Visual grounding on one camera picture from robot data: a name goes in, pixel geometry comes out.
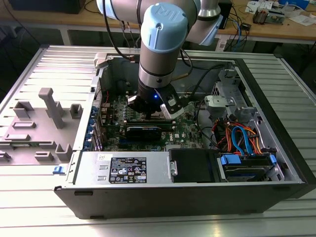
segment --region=white paper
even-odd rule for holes
[[[258,7],[271,10],[272,4],[273,4],[273,1],[265,1],[265,2],[249,1],[245,9],[245,12],[255,14]]]
[[[295,21],[303,26],[310,26],[310,25],[316,23],[316,18],[311,18],[311,17],[304,16],[304,15],[295,16],[295,17],[292,17],[289,19],[292,21]]]

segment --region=warning label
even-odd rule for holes
[[[146,183],[146,157],[112,158],[109,182],[111,184]]]

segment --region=motherboard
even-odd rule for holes
[[[146,119],[127,106],[125,96],[112,97],[101,107],[103,151],[168,151],[172,148],[202,148],[196,126],[194,103],[175,120],[162,112]]]

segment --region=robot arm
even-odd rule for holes
[[[139,85],[129,106],[148,118],[162,110],[174,119],[186,102],[170,84],[185,40],[210,45],[222,21],[218,0],[97,0],[106,16],[142,24]]]

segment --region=blue cable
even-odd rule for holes
[[[237,40],[237,44],[235,45],[235,47],[234,47],[234,49],[233,49],[233,52],[235,52],[235,51],[236,51],[236,49],[238,48],[238,44],[239,44],[239,42],[240,42],[240,38],[241,38],[241,30],[240,30],[240,26],[239,26],[239,24],[238,24],[238,22],[237,22],[237,21],[232,20],[232,22],[236,23],[236,25],[237,25],[237,27],[238,27],[238,32],[239,32],[239,36],[238,36],[238,40]]]
[[[245,145],[246,145],[246,149],[247,149],[247,152],[248,154],[253,154],[253,151],[252,151],[252,148],[251,148],[251,145],[249,144],[249,140],[248,140],[248,135],[247,135],[247,132],[245,129],[243,129],[242,127],[240,126],[236,126],[233,128],[232,130],[232,142],[233,142],[233,145],[236,147],[237,150],[240,151],[240,153],[242,155],[245,155],[245,153],[243,152],[242,148],[240,148],[236,142],[236,137],[235,137],[235,133],[236,133],[236,130],[237,129],[240,129],[242,131],[242,134],[243,134],[243,137],[245,139]]]

